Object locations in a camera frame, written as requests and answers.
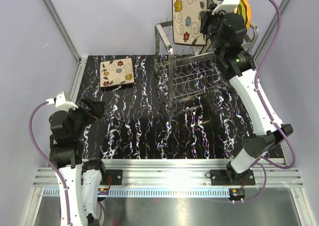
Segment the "floral square plate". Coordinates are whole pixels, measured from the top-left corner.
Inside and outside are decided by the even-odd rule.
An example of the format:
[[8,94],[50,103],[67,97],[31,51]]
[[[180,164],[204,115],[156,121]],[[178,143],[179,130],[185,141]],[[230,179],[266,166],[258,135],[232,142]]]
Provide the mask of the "floral square plate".
[[208,0],[172,0],[172,35],[174,44],[204,46],[206,38],[200,32],[200,13]]
[[100,63],[100,87],[133,84],[134,66],[131,58],[114,59]]

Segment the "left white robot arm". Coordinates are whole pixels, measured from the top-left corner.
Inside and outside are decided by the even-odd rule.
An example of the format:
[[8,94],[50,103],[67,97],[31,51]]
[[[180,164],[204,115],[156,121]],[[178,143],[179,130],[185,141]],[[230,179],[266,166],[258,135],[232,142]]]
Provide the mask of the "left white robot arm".
[[79,138],[87,126],[103,117],[105,102],[83,98],[83,109],[75,104],[49,117],[50,154],[60,190],[62,226],[98,226],[97,201],[99,185],[107,180],[100,159],[82,160]]

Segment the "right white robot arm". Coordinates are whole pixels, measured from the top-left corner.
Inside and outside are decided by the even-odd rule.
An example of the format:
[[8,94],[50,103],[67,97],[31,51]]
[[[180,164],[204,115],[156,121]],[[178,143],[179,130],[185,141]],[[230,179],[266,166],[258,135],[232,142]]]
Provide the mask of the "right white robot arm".
[[254,135],[241,141],[241,151],[226,166],[226,180],[236,185],[259,158],[287,139],[293,128],[275,113],[259,82],[255,62],[243,47],[247,33],[243,17],[211,10],[202,11],[200,17],[200,32],[211,41],[216,65],[240,96],[253,125]]

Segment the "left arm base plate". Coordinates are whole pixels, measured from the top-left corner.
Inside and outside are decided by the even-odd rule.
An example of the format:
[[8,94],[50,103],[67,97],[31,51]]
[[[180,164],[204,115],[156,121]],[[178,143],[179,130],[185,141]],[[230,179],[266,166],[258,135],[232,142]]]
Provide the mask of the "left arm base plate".
[[107,169],[106,177],[102,179],[100,185],[107,186],[111,183],[111,186],[121,186],[123,180],[123,170],[119,169]]

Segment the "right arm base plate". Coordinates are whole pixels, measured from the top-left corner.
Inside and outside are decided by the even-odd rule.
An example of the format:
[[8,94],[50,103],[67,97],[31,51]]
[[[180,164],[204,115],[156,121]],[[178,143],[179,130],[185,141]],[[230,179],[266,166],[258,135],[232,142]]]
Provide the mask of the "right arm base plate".
[[212,186],[254,186],[256,184],[252,170],[238,174],[229,169],[217,169],[206,172],[205,176],[211,180]]

